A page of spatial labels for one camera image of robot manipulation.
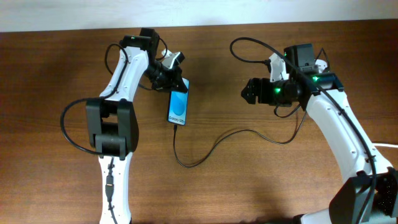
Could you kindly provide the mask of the blue Galaxy smartphone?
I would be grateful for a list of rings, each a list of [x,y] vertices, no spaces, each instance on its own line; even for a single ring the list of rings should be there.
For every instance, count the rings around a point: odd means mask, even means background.
[[[167,121],[177,125],[186,125],[189,91],[186,93],[172,91],[169,98]]]

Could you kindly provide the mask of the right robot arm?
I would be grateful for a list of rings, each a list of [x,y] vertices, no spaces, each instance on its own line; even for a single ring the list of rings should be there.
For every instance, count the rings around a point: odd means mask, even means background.
[[[263,62],[269,78],[252,78],[241,92],[249,103],[276,108],[298,102],[320,128],[340,168],[343,186],[326,209],[294,223],[397,223],[397,170],[356,119],[337,75],[320,65],[312,44],[274,51]]]

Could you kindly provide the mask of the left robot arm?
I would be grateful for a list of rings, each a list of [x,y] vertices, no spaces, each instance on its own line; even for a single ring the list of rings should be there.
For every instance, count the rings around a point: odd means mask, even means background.
[[[156,59],[160,35],[151,28],[139,35],[125,35],[119,41],[119,61],[108,86],[99,98],[86,102],[90,145],[98,155],[102,175],[102,212],[100,223],[131,223],[128,187],[129,167],[139,140],[134,111],[134,95],[142,76],[159,92],[186,93],[183,82],[183,53],[164,53]]]

